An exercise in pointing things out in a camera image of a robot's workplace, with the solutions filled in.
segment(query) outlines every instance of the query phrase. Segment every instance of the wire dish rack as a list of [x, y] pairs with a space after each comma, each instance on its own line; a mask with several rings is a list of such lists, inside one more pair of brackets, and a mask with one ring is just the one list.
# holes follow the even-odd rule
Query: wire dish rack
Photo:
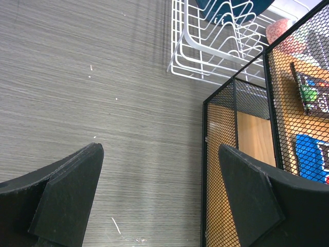
[[[235, 6], [227, 1], [213, 9], [216, 2], [209, 1], [200, 9], [193, 0], [172, 0], [171, 60], [167, 71], [220, 85], [221, 78], [230, 78], [268, 46], [265, 28], [276, 20], [263, 14], [256, 16], [251, 12], [252, 1]], [[224, 6], [229, 6], [231, 12], [219, 19], [217, 13]], [[233, 14], [236, 8], [243, 8], [240, 15]], [[215, 14], [208, 22], [211, 11]], [[263, 84], [263, 71], [259, 58], [241, 74], [247, 81]]]

